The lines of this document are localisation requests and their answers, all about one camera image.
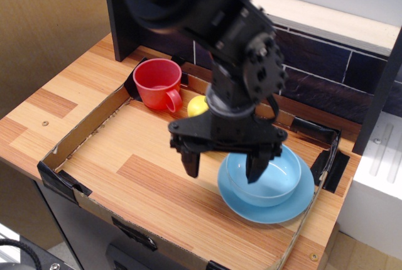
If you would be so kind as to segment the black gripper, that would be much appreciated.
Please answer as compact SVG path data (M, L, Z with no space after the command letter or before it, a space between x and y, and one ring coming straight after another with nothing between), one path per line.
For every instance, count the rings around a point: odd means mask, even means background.
M188 176L198 177L200 154L206 151L245 153L246 178L249 184L259 180L270 159L282 152L282 142L287 139L284 130L273 126L279 107L272 95L268 102L274 116L260 118L255 114L262 103L259 98L242 99L230 105L216 91L208 90L206 101L209 109L203 114L171 122L170 146L182 154L182 163Z

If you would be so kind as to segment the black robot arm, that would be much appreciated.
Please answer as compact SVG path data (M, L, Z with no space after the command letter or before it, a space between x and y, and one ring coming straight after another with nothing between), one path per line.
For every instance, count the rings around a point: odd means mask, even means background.
M133 19L157 32L177 31L212 56L208 110L169 124L170 145L182 156L187 174L197 177L206 151L246 154L246 178L259 180L282 152L287 134L271 119L258 119L255 108L285 84L283 55L268 16L250 0L124 0Z

